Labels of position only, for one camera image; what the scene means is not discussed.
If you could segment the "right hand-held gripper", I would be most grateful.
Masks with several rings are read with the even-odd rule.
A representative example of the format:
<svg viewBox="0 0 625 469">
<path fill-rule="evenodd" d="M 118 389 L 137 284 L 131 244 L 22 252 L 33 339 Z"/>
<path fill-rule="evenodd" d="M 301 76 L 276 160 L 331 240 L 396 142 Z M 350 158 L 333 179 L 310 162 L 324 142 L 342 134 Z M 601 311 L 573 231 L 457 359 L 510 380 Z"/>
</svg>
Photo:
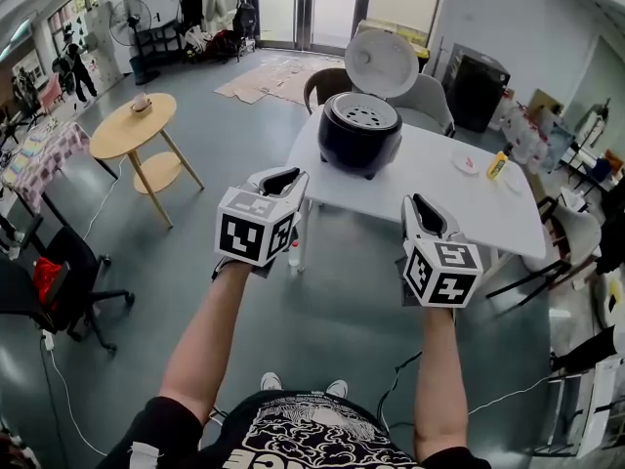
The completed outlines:
<svg viewBox="0 0 625 469">
<path fill-rule="evenodd" d="M 408 294 L 422 307 L 465 308 L 483 274 L 478 248 L 470 243 L 443 241 L 461 233 L 458 223 L 423 194 L 403 198 L 401 223 L 406 253 L 401 274 Z M 422 234 L 439 239 L 421 238 Z"/>
</svg>

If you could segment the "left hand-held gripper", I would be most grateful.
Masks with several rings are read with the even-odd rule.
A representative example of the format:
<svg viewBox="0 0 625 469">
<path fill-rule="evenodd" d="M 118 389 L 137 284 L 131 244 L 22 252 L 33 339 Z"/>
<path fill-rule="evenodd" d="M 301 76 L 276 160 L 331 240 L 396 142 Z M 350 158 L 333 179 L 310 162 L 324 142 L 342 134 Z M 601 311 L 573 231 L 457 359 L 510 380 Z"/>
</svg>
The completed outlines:
<svg viewBox="0 0 625 469">
<path fill-rule="evenodd" d="M 308 183 L 309 174 L 298 167 L 274 167 L 249 176 L 242 189 L 230 187 L 217 210 L 215 252 L 221 260 L 212 278 L 233 262 L 266 277 L 291 242 Z"/>
</svg>

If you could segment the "white perforated steamer tray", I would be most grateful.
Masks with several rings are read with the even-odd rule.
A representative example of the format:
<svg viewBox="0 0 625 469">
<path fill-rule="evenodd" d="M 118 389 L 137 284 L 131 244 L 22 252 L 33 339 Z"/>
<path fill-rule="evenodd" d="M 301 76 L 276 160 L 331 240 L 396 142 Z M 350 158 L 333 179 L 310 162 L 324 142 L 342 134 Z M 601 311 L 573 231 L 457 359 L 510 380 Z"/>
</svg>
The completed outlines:
<svg viewBox="0 0 625 469">
<path fill-rule="evenodd" d="M 398 121 L 396 110 L 391 105 L 368 94 L 339 94 L 332 101 L 331 108 L 345 122 L 363 129 L 391 129 Z"/>
</svg>

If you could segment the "person's right forearm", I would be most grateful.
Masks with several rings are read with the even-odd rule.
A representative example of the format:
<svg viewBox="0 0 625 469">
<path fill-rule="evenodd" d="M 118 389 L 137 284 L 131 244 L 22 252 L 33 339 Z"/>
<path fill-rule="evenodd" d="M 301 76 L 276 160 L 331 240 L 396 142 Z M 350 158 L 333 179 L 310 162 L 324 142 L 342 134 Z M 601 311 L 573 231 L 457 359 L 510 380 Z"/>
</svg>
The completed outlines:
<svg viewBox="0 0 625 469">
<path fill-rule="evenodd" d="M 417 460 L 424 463 L 448 448 L 464 448 L 468 424 L 468 404 L 452 313 L 444 308 L 428 308 L 414 409 Z"/>
</svg>

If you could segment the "person's left forearm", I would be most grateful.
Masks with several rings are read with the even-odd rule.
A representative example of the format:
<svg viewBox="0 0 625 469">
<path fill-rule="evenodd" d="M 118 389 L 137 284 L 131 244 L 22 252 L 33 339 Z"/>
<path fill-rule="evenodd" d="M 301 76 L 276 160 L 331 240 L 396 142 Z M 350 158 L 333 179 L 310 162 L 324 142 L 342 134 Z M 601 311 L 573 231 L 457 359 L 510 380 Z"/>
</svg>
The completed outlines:
<svg viewBox="0 0 625 469">
<path fill-rule="evenodd" d="M 159 395 L 180 403 L 205 425 L 229 362 L 234 328 L 252 267 L 227 263 L 171 356 Z"/>
</svg>

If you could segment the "white plate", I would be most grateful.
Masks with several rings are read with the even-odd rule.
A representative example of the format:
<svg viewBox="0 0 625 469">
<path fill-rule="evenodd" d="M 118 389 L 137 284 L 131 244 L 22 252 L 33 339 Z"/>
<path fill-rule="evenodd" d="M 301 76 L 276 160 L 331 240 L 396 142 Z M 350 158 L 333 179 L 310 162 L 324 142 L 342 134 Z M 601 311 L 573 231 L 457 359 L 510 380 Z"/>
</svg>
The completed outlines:
<svg viewBox="0 0 625 469">
<path fill-rule="evenodd" d="M 455 150 L 451 154 L 451 156 L 450 156 L 450 161 L 453 164 L 453 166 L 457 170 L 459 170 L 460 172 L 462 172 L 462 173 L 464 173 L 466 175 L 477 175 L 479 170 L 478 170 L 475 162 L 473 161 L 474 162 L 474 166 L 473 167 L 465 166 L 464 162 L 463 162 L 463 158 L 464 157 L 470 157 L 471 158 L 471 156 L 469 154 L 466 154 L 465 152 L 460 151 L 460 150 Z"/>
</svg>

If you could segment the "dark rice cooker white lid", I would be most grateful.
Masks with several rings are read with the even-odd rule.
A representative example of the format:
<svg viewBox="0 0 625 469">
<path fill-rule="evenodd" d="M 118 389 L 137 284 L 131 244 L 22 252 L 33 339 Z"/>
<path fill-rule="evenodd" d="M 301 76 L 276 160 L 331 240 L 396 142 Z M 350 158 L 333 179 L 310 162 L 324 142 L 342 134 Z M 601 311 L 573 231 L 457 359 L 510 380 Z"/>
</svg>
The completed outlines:
<svg viewBox="0 0 625 469">
<path fill-rule="evenodd" d="M 356 34 L 345 52 L 345 68 L 353 83 L 346 93 L 361 93 L 386 101 L 406 93 L 419 75 L 411 44 L 398 34 L 371 29 Z M 403 120 L 391 129 L 363 129 L 339 118 L 328 99 L 317 131 L 320 158 L 334 167 L 373 179 L 395 158 L 401 144 Z"/>
</svg>

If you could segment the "yellow bottle black cap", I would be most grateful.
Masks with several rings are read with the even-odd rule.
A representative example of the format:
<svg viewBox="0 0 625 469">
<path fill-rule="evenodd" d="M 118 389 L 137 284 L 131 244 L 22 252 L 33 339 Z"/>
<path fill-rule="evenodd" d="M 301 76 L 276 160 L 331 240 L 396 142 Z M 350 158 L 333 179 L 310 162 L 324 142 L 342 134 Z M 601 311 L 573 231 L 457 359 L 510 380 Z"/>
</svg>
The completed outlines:
<svg viewBox="0 0 625 469">
<path fill-rule="evenodd" d="M 494 160 L 492 161 L 486 172 L 486 177 L 489 180 L 495 180 L 497 178 L 498 174 L 501 172 L 501 170 L 509 160 L 509 156 L 512 152 L 513 147 L 514 145 L 512 143 L 507 143 L 502 150 L 496 153 Z"/>
</svg>

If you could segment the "flattened cardboard sheet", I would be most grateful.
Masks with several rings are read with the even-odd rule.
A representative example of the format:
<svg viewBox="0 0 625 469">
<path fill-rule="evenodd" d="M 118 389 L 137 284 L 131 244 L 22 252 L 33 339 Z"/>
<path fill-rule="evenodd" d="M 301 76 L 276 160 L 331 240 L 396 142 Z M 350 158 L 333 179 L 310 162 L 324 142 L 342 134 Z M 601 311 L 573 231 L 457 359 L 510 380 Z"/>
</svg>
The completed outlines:
<svg viewBox="0 0 625 469">
<path fill-rule="evenodd" d="M 309 78 L 320 70 L 343 66 L 344 61 L 334 57 L 272 56 L 217 88 L 215 93 L 226 98 L 237 98 L 248 105 L 265 96 L 273 96 L 303 106 L 304 87 Z"/>
</svg>

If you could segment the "brown round-back chair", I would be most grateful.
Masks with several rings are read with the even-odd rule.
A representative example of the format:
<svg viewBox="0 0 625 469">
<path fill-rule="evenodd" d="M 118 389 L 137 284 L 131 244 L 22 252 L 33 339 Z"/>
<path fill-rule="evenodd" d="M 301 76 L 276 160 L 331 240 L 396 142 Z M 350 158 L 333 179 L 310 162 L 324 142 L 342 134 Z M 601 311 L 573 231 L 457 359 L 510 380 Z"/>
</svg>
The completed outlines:
<svg viewBox="0 0 625 469">
<path fill-rule="evenodd" d="M 309 114 L 313 113 L 311 95 L 316 91 L 317 102 L 323 105 L 331 97 L 350 92 L 353 83 L 342 67 L 330 67 L 315 72 L 304 86 L 304 104 Z"/>
</svg>

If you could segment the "grey upholstered chair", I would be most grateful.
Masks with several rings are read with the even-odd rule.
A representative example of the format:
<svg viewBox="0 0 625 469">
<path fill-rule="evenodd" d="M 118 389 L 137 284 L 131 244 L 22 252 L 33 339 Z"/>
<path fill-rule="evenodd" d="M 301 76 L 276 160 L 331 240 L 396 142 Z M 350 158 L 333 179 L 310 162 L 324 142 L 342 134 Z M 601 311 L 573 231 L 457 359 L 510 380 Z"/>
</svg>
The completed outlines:
<svg viewBox="0 0 625 469">
<path fill-rule="evenodd" d="M 403 122 L 430 132 L 453 138 L 455 123 L 445 92 L 438 80 L 419 74 L 414 85 L 404 94 L 388 99 Z"/>
<path fill-rule="evenodd" d="M 537 208 L 542 225 L 545 255 L 541 259 L 523 257 L 523 263 L 529 274 L 488 293 L 487 299 L 537 278 L 544 278 L 539 286 L 518 303 L 518 307 L 521 307 L 542 291 L 570 280 L 599 258 L 597 250 L 602 239 L 602 228 L 593 215 L 586 211 L 573 211 L 550 196 L 542 198 L 537 203 Z"/>
</svg>

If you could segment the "row of water jugs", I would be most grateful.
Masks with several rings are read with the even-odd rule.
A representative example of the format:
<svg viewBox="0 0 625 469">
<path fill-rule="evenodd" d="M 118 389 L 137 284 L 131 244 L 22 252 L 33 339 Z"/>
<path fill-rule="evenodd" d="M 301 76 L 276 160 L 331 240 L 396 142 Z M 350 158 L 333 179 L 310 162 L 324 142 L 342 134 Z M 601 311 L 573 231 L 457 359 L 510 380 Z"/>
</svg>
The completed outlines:
<svg viewBox="0 0 625 469">
<path fill-rule="evenodd" d="M 550 99 L 536 90 L 528 106 L 506 98 L 506 107 L 500 117 L 500 129 L 512 145 L 512 158 L 525 166 L 531 174 L 550 173 L 553 158 L 549 155 L 550 144 L 541 128 L 541 116 L 551 107 Z"/>
</svg>

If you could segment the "black cabinet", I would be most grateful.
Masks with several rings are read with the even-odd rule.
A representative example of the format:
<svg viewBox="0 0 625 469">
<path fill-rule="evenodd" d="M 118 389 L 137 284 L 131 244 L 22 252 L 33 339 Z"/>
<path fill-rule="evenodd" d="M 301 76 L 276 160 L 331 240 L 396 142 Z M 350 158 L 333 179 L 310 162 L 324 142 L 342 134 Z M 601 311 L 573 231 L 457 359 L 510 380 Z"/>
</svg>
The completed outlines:
<svg viewBox="0 0 625 469">
<path fill-rule="evenodd" d="M 497 60 L 455 44 L 442 79 L 455 125 L 483 133 L 509 81 L 509 71 Z"/>
</svg>

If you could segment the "red bag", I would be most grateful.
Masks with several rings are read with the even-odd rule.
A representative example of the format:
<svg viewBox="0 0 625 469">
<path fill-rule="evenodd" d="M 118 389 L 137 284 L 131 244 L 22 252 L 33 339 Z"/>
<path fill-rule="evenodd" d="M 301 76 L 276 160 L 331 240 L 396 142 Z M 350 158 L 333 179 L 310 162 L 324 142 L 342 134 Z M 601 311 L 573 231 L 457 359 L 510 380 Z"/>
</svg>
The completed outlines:
<svg viewBox="0 0 625 469">
<path fill-rule="evenodd" d="M 235 31 L 221 30 L 206 45 L 205 56 L 210 59 L 238 58 L 241 43 L 241 37 Z"/>
</svg>

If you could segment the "round wooden side table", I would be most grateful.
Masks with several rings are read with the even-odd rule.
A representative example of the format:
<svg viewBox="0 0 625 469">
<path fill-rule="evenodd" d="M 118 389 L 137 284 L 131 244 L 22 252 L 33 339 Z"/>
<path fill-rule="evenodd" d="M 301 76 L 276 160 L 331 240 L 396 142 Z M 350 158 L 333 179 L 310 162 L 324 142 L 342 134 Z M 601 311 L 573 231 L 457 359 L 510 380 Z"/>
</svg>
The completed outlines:
<svg viewBox="0 0 625 469">
<path fill-rule="evenodd" d="M 146 94 L 151 102 L 150 113 L 137 116 L 130 110 L 130 101 L 119 107 L 98 126 L 90 141 L 90 154 L 98 160 L 126 157 L 135 175 L 135 190 L 150 197 L 168 228 L 173 222 L 157 194 L 170 187 L 186 170 L 201 189 L 204 184 L 188 159 L 167 132 L 167 125 L 177 111 L 176 99 L 167 93 Z M 146 160 L 140 160 L 139 149 L 154 137 L 163 138 L 169 149 Z"/>
</svg>

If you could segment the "white bag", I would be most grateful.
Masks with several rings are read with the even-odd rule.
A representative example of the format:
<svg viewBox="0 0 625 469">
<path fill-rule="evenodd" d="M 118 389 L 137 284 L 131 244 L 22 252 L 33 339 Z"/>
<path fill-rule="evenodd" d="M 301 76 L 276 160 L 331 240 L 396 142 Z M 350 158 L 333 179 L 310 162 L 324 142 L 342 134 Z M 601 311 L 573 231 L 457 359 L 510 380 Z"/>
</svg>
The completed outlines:
<svg viewBox="0 0 625 469">
<path fill-rule="evenodd" d="M 212 35 L 199 25 L 190 27 L 185 33 L 185 41 L 195 54 L 204 54 L 212 40 Z"/>
</svg>

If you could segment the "black backpack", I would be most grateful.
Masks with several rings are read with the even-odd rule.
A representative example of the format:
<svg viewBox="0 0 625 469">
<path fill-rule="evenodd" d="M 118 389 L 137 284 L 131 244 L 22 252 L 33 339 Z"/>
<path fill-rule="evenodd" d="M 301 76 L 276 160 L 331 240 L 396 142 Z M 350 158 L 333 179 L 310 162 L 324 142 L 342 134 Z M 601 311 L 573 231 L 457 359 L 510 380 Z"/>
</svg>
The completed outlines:
<svg viewBox="0 0 625 469">
<path fill-rule="evenodd" d="M 239 3 L 232 21 L 233 31 L 241 39 L 252 39 L 257 23 L 256 9 L 249 3 Z"/>
</svg>

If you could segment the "glass double door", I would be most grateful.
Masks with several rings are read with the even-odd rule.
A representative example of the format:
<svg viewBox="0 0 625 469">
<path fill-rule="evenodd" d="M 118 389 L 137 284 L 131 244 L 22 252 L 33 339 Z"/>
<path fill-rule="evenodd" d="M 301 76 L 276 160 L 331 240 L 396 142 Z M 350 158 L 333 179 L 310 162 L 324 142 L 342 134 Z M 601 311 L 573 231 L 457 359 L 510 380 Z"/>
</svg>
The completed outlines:
<svg viewBox="0 0 625 469">
<path fill-rule="evenodd" d="M 255 0 L 263 46 L 342 55 L 369 0 Z"/>
</svg>

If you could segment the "black metal rack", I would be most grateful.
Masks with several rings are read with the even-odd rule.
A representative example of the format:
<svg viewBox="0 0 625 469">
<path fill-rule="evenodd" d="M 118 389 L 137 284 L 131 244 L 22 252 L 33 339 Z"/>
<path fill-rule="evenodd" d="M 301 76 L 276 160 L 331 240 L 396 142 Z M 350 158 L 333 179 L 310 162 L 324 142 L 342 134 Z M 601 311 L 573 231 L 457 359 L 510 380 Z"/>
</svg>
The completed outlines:
<svg viewBox="0 0 625 469">
<path fill-rule="evenodd" d="M 184 53 L 180 23 L 173 19 L 158 27 L 140 30 L 137 48 L 147 70 L 180 61 Z"/>
</svg>

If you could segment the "small cardboard box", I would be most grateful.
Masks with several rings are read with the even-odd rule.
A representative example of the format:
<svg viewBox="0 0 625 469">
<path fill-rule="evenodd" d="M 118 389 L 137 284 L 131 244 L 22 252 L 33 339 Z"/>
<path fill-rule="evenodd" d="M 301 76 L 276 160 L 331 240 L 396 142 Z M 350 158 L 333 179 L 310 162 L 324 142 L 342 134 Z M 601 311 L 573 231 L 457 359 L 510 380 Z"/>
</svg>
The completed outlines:
<svg viewBox="0 0 625 469">
<path fill-rule="evenodd" d="M 364 32 L 366 30 L 377 29 L 395 34 L 405 33 L 405 29 L 403 26 L 390 22 L 390 21 L 381 21 L 376 19 L 363 19 L 359 22 L 356 28 L 356 34 Z"/>
</svg>

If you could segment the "black office chair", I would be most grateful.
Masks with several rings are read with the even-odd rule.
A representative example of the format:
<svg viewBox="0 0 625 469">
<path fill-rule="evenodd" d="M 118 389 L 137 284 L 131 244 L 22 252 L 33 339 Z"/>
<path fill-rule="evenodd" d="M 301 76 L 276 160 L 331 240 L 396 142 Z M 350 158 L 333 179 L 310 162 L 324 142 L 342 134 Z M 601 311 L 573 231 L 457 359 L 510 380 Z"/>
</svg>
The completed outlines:
<svg viewBox="0 0 625 469">
<path fill-rule="evenodd" d="M 81 335 L 75 331 L 75 326 L 83 319 L 95 332 L 100 345 L 114 355 L 117 346 L 105 340 L 97 322 L 95 305 L 121 297 L 131 307 L 135 303 L 135 294 L 126 289 L 98 291 L 96 282 L 100 269 L 110 265 L 110 258 L 96 256 L 87 242 L 69 226 L 61 228 L 48 245 L 43 245 L 36 235 L 40 223 L 40 218 L 34 221 L 25 234 L 24 244 L 35 245 L 39 257 L 64 265 L 62 283 L 56 293 L 57 306 L 51 310 L 39 302 L 33 285 L 34 267 L 29 270 L 15 261 L 0 258 L 0 315 L 27 317 L 40 329 L 52 334 L 64 331 L 77 342 Z"/>
</svg>

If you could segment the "black standing fan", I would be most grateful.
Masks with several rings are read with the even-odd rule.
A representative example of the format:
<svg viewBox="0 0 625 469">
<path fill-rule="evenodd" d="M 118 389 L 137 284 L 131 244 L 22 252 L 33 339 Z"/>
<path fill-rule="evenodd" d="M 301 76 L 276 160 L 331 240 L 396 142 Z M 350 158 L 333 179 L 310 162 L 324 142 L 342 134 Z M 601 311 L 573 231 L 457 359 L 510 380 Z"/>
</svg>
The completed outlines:
<svg viewBox="0 0 625 469">
<path fill-rule="evenodd" d="M 147 65 L 140 33 L 151 29 L 151 13 L 142 0 L 121 0 L 112 8 L 109 17 L 109 32 L 112 39 L 128 48 L 131 53 L 130 67 L 137 86 L 143 86 L 160 74 Z"/>
</svg>

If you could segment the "checkered cloth table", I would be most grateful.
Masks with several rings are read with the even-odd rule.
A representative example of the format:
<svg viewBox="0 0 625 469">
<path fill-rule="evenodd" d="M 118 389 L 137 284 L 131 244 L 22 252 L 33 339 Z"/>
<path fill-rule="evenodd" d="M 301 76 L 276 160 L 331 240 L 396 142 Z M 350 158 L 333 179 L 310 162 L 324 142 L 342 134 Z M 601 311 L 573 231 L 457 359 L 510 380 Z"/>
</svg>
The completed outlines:
<svg viewBox="0 0 625 469">
<path fill-rule="evenodd" d="M 8 166 L 0 172 L 0 183 L 38 212 L 54 173 L 71 156 L 88 151 L 89 145 L 90 137 L 76 122 L 62 122 L 55 127 L 38 125 L 27 133 Z"/>
</svg>

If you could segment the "white metal rack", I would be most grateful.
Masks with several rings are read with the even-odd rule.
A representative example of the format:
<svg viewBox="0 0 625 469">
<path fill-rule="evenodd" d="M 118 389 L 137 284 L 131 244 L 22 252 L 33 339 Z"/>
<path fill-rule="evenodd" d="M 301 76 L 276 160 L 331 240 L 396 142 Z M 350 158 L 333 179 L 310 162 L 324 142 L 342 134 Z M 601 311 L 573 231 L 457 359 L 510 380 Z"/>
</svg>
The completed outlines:
<svg viewBox="0 0 625 469">
<path fill-rule="evenodd" d="M 548 380 L 546 422 L 532 449 L 539 458 L 581 459 L 625 446 L 625 359 L 611 358 L 584 372 Z"/>
</svg>

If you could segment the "person's black printed t-shirt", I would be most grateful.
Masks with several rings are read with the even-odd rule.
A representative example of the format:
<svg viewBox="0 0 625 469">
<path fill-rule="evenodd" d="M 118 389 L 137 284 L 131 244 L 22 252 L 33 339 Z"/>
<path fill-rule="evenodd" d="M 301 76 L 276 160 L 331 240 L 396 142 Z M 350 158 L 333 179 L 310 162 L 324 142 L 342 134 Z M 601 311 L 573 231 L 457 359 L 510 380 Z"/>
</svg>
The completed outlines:
<svg viewBox="0 0 625 469">
<path fill-rule="evenodd" d="M 365 409 L 320 392 L 263 391 L 229 413 L 217 441 L 184 406 L 151 399 L 97 469 L 130 469 L 134 442 L 157 448 L 157 469 L 491 469 L 467 448 L 423 462 L 400 450 Z"/>
</svg>

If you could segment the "pink chair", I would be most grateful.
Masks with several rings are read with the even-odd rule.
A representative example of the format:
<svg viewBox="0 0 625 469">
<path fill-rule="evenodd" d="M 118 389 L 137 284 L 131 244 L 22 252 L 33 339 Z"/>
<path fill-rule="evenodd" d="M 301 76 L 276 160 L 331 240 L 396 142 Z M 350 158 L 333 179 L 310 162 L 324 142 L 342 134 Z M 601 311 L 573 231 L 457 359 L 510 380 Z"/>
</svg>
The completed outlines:
<svg viewBox="0 0 625 469">
<path fill-rule="evenodd" d="M 60 76 L 57 72 L 53 73 L 48 83 L 39 93 L 39 103 L 44 112 L 50 114 L 58 101 L 63 102 L 63 89 L 60 83 Z"/>
</svg>

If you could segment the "red cloth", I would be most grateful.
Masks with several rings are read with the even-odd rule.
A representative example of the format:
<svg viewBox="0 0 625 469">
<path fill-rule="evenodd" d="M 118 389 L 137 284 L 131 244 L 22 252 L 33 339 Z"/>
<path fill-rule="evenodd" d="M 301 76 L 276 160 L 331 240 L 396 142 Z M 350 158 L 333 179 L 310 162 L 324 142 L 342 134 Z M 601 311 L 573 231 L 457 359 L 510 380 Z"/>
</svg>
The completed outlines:
<svg viewBox="0 0 625 469">
<path fill-rule="evenodd" d="M 62 281 L 64 265 L 39 257 L 34 264 L 33 285 L 43 307 L 53 310 L 57 306 L 57 291 Z"/>
</svg>

